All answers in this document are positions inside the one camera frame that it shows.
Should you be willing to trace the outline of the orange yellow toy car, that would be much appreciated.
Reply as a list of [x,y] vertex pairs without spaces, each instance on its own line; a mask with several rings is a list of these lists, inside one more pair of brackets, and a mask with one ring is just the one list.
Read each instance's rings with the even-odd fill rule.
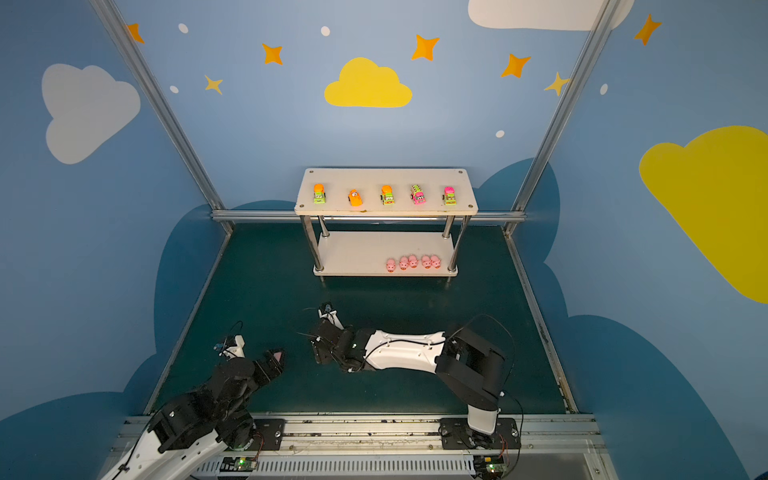
[[353,189],[348,194],[348,201],[352,207],[360,207],[363,205],[363,200],[360,193]]

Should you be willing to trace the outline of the pink drum green toy truck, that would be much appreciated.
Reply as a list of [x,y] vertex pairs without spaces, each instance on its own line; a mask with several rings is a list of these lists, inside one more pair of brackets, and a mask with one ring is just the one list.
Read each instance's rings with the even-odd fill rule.
[[451,186],[447,186],[444,188],[443,195],[442,195],[443,204],[445,206],[454,206],[457,204],[457,198],[455,194],[455,189]]

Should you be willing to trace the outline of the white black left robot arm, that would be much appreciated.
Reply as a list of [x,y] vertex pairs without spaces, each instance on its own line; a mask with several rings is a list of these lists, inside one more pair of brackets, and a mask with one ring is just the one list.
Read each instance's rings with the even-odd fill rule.
[[105,479],[186,479],[209,458],[226,450],[261,453],[268,446],[248,410],[252,395],[276,380],[286,354],[270,349],[260,360],[235,357],[217,365],[210,378],[156,411],[134,445]]

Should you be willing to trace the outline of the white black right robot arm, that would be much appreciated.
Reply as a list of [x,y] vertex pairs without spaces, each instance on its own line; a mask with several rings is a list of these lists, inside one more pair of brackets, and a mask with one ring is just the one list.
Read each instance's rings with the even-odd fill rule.
[[355,330],[342,325],[329,303],[318,316],[309,333],[318,364],[335,363],[347,373],[401,369],[433,374],[467,405],[473,438],[496,433],[506,357],[467,325],[423,335]]

